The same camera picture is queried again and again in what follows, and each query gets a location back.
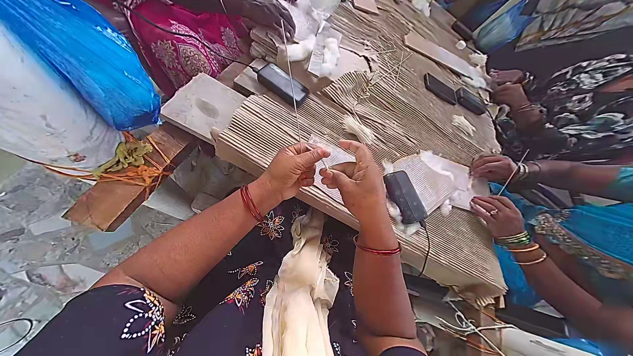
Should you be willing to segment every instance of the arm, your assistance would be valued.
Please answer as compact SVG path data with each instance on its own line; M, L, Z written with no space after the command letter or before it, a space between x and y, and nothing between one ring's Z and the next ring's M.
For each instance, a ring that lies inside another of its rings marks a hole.
M475 197L473 212L484 219L493 236L502 238L524 231L521 212L504 196ZM513 250L524 250L534 243L510 246ZM513 252L520 263L534 262L545 256L542 249ZM581 288L555 264L552 258L541 262L521 265L530 285L544 300L552 304L574 327L588 337L613 340L628 350L633 350L633 308L612 307Z
M358 219L358 243L376 250L398 247L385 202L382 174L369 149L355 141L341 141L356 154L356 162L320 171L328 188L341 192L345 207ZM370 355L392 346L409 346L423 352L417 340L400 256L382 256L356 249L353 272L354 304L360 340Z
M259 211L266 214L282 200L293 197L301 186L312 185L314 164L325 156L329 152L322 148L304 153L300 153L299 144L282 148L266 172L249 184ZM190 290L256 223L237 191L152 241L92 288L109 284L144 286L161 297L168 319L173 318Z
M579 162L543 160L527 162L529 173L521 181L513 178L513 183L522 181L541 183L546 186L576 191L579 193L622 200L612 196L607 190L620 173L619 165L587 165ZM506 156L494 155L473 162L471 173L475 177L484 177L490 181L505 183L517 165Z

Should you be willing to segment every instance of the wooden plank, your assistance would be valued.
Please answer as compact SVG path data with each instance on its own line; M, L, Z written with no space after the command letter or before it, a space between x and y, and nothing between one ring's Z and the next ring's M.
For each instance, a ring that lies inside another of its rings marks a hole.
M164 172L173 172L197 146L195 137L171 124L163 124L149 137L169 159L166 162L156 150L147 154ZM144 186L123 181L98 182L62 217L101 231L114 231L143 204L145 197Z
M378 6L374 0L354 0L354 9L378 15Z
M254 60L251 62L251 65L257 69L266 65L266 61L264 60ZM257 73L255 73L251 68L246 67L238 76L233 80L233 88L243 94L245 96L249 95L264 95L268 92L268 89L261 85L257 81Z
M468 62L427 40L414 30L409 31L404 37L404 44L417 53L443 64L461 75L473 79L481 76L481 73Z
M161 119L213 143L211 130L224 130L246 97L205 73L180 88L161 109Z

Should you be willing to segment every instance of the blue plastic bag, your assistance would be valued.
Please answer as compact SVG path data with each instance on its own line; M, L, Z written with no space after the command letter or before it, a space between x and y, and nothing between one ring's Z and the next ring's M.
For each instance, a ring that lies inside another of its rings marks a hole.
M130 43L81 0L0 0L0 21L117 130L160 122L160 97Z
M477 35L477 48L485 53L492 53L517 38L534 19L529 15L521 15L526 3L527 0L521 0L483 26Z

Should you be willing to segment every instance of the person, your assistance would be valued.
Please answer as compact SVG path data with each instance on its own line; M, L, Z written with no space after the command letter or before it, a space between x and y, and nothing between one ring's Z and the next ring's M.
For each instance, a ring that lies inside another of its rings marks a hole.
M424 355L417 339L385 203L382 175L369 149L341 141L356 162L323 169L360 223L356 232L329 219L323 249L341 280L330 310L331 355ZM20 352L73 355L261 355L266 294L292 249L292 223L309 206L292 198L315 179L325 148L282 148L248 184L256 211L236 191L175 226L69 301Z
M238 60L248 51L240 42L248 36L242 18L290 39L296 28L288 10L277 0L90 0L97 3L99 11L110 14L99 4L103 1L111 1L114 9L127 17L129 24L111 22L130 39L167 97L173 96L199 73L217 77L231 64L227 58ZM165 32L143 18L163 29L195 38Z
M620 355L633 351L633 168L552 160L520 166L510 187L541 183L624 203L555 210L507 192L475 197L473 212L503 247L497 251L506 281L520 274L582 334L615 342L624 348ZM471 173L504 183L516 169L510 158L489 155L474 161ZM499 184L492 188L499 193ZM531 238L505 243L526 231ZM509 254L512 265L504 266Z
M491 71L503 153L520 160L608 160L633 146L633 55L584 61L535 79L519 70Z

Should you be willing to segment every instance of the paper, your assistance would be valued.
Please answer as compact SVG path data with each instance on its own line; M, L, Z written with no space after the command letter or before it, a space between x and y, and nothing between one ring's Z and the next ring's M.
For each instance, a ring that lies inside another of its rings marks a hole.
M342 148L334 146L316 135L310 136L310 140L308 141L308 143L327 148L332 153L328 158L324 158L323 160L320 160L316 163L315 186L321 189L325 194L329 195L330 198L338 201L340 204L343 204L343 198L341 197L341 193L338 189L330 189L326 185L321 183L321 179L323 177L319 174L319 171L325 168L326 164L328 167L331 167L343 162L355 162L356 157L354 157L347 151L344 151Z

